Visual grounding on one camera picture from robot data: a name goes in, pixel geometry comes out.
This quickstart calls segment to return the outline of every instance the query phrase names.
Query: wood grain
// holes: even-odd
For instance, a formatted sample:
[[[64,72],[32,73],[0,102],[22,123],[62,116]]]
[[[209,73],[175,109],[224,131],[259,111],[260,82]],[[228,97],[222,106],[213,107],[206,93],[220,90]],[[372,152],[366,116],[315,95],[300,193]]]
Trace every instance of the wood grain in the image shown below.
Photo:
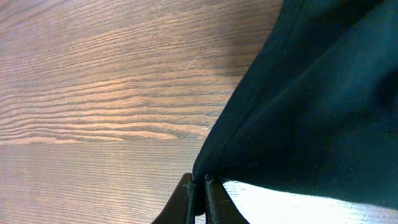
[[[0,1],[0,223],[150,223],[280,5]],[[383,208],[226,188],[252,224],[398,223]]]
[[[150,223],[202,142],[3,146],[0,223]]]
[[[190,172],[203,140],[3,146],[0,223],[150,223]],[[398,211],[228,182],[261,223],[398,223]],[[198,217],[197,223],[204,223]]]
[[[203,139],[280,1],[9,1],[0,144]]]

